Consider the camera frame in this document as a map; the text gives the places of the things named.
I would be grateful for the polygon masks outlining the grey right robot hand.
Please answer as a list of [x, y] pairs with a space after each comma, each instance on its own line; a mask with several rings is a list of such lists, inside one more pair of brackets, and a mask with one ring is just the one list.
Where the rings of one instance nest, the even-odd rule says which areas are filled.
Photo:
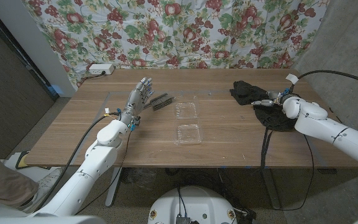
[[266, 92], [268, 98], [265, 100], [258, 100], [258, 101], [253, 101], [251, 103], [251, 105], [253, 106], [274, 106], [274, 105], [279, 105], [282, 106], [284, 103], [284, 97], [286, 95], [288, 95], [287, 92], [276, 92], [276, 91], [267, 91]]

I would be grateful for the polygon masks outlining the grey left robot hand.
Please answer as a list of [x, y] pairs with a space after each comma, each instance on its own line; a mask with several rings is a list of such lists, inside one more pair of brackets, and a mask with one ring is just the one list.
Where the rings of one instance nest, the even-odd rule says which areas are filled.
[[131, 91], [127, 103], [121, 113], [121, 121], [129, 125], [133, 118], [141, 113], [152, 91], [152, 78], [144, 77]]

